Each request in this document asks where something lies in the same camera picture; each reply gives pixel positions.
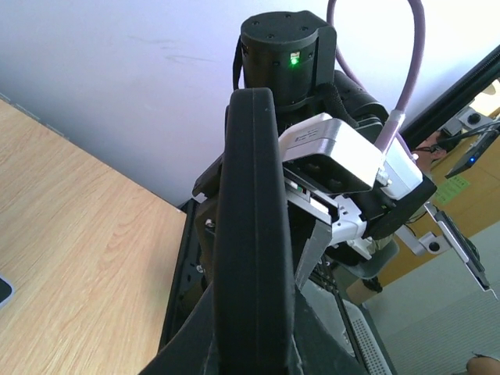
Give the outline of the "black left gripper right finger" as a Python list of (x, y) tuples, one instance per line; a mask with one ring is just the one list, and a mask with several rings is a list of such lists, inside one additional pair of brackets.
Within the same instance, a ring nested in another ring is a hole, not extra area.
[(366, 369), (330, 335), (300, 291), (295, 292), (295, 325), (288, 373), (367, 374)]

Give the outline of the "black phone case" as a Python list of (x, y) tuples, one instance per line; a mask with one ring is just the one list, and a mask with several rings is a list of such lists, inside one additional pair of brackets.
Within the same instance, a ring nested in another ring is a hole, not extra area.
[(291, 235), (272, 92), (230, 98), (213, 253), (223, 374), (285, 374), (295, 314)]

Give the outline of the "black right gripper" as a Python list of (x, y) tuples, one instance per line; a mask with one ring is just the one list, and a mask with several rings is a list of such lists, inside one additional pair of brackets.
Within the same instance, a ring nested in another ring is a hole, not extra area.
[(223, 165), (219, 157), (195, 181), (215, 214), (200, 213), (200, 223), (216, 222), (210, 273), (222, 281), (242, 273), (248, 281), (303, 280), (326, 248), (387, 237), (402, 226), (437, 190), (427, 176), (400, 200), (382, 192), (328, 195), (293, 162), (280, 156), (252, 155)]

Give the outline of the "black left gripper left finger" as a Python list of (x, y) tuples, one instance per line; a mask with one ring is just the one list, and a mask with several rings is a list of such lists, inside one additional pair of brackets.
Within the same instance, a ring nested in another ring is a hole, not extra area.
[(142, 374), (218, 374), (213, 297), (209, 284), (182, 327)]

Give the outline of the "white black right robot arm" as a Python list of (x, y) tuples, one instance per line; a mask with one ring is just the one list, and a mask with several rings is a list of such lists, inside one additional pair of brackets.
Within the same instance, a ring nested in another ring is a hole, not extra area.
[(303, 283), (324, 254), (360, 278), (394, 255), (390, 239), (435, 192), (400, 128), (423, 57), (425, 15), (412, 2), (408, 76), (387, 111), (335, 69), (337, 33), (309, 11), (265, 12), (241, 25), (223, 153), (196, 180), (195, 227), (213, 279), (222, 245), (230, 278), (258, 262)]

